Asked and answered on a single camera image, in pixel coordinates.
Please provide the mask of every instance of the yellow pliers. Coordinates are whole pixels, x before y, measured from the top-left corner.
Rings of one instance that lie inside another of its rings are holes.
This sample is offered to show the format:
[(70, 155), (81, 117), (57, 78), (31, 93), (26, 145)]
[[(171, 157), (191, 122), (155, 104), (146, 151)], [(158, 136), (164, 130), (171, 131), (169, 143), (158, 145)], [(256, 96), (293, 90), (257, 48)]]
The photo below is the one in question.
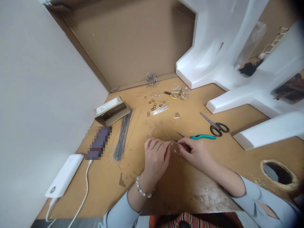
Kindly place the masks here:
[(173, 92), (173, 93), (170, 93), (170, 92), (167, 92), (167, 91), (165, 91), (164, 93), (170, 95), (170, 97), (171, 97), (172, 99), (174, 99), (174, 100), (177, 100), (177, 98), (173, 97), (172, 94), (174, 94), (174, 93), (181, 94), (180, 92)]

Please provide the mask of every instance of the bead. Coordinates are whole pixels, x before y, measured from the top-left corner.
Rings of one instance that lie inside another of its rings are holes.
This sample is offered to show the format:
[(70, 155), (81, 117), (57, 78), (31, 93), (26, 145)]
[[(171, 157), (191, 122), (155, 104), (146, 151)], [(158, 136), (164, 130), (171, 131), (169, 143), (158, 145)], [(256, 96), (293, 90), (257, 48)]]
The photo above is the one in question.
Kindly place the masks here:
[(136, 183), (136, 187), (137, 187), (137, 190), (140, 192), (140, 194), (143, 196), (143, 197), (147, 197), (148, 199), (150, 199), (152, 197), (152, 193), (154, 192), (154, 190), (151, 192), (151, 193), (144, 193), (142, 191), (142, 188), (140, 187), (139, 183), (138, 183), (138, 180), (139, 180), (139, 176), (136, 177), (136, 180), (135, 180), (135, 183)]

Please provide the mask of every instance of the white power bank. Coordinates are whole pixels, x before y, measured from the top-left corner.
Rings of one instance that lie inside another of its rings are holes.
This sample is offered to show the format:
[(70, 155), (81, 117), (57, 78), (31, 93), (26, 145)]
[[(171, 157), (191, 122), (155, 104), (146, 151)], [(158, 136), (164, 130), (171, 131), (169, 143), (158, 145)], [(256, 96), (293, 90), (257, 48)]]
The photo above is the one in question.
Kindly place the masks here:
[(72, 154), (69, 156), (63, 167), (57, 174), (51, 186), (48, 188), (45, 196), (48, 198), (59, 198), (63, 196), (75, 175), (84, 155)]

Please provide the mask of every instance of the teal pliers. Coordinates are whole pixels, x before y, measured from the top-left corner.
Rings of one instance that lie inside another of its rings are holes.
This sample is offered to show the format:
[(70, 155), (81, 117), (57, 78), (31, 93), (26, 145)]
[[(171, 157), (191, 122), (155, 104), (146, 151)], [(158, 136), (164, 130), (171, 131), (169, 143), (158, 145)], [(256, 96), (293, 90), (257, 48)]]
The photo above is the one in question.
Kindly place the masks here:
[(190, 139), (194, 139), (194, 140), (198, 140), (201, 138), (206, 138), (206, 139), (216, 139), (215, 136), (211, 136), (211, 135), (197, 135), (197, 136), (191, 136)]

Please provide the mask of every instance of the small cardboard box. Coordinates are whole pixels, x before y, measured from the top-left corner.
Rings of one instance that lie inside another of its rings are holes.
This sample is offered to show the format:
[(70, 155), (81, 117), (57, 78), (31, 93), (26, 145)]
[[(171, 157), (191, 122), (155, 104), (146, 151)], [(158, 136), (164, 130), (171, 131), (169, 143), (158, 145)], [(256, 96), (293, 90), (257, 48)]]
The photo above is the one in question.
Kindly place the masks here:
[(130, 109), (120, 96), (95, 109), (95, 120), (103, 126), (111, 126), (120, 118), (130, 113)]

